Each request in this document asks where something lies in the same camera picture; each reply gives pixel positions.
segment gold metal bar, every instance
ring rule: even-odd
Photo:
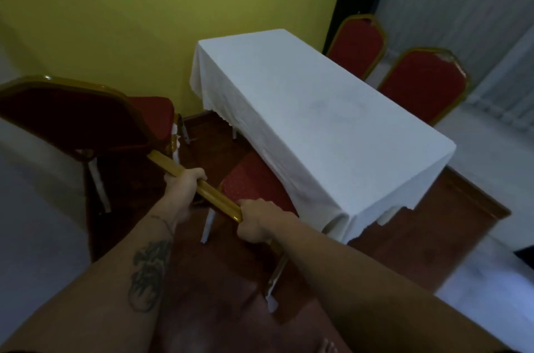
[[[170,173],[175,177],[180,176],[185,170],[183,166],[176,164],[172,159],[156,150],[151,151],[148,154],[148,158],[159,167],[164,169],[167,173]],[[243,221],[241,208],[223,193],[211,187],[204,180],[197,181],[197,193],[214,207],[224,212],[224,214],[230,216],[230,218],[237,223]]]

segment hand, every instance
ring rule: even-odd
[[[197,180],[207,180],[204,169],[186,169],[179,177],[173,177],[170,174],[165,174],[165,195],[162,201],[166,201],[176,215],[178,212],[185,210],[197,191]]]
[[[265,242],[275,237],[277,223],[281,219],[296,218],[271,201],[239,200],[243,222],[237,227],[237,235],[251,243]]]

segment tattoo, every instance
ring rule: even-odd
[[[156,306],[163,290],[165,266],[171,248],[171,240],[150,242],[134,255],[133,264],[139,270],[132,275],[128,292],[128,302],[134,311],[149,312]]]
[[[162,221],[165,224],[165,227],[169,230],[171,238],[174,238],[174,232],[170,228],[169,222],[165,221],[159,215],[150,215],[150,218],[154,218],[154,219],[158,219],[159,221]]]

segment red seat cushion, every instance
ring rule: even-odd
[[[454,104],[466,86],[467,77],[451,55],[413,51],[399,60],[379,91],[431,124]]]
[[[284,186],[255,151],[248,153],[234,167],[224,178],[221,187],[223,193],[233,202],[261,198],[297,215]]]
[[[384,38],[370,19],[348,19],[340,27],[328,57],[361,79],[383,46]]]
[[[170,139],[174,106],[166,97],[128,97],[158,140]]]

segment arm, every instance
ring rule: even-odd
[[[370,257],[263,200],[241,201],[238,236],[275,239],[297,265],[353,351],[497,352],[477,324]]]
[[[0,351],[142,353],[149,349],[176,225],[203,169],[166,178],[164,197],[98,262],[40,307]]]

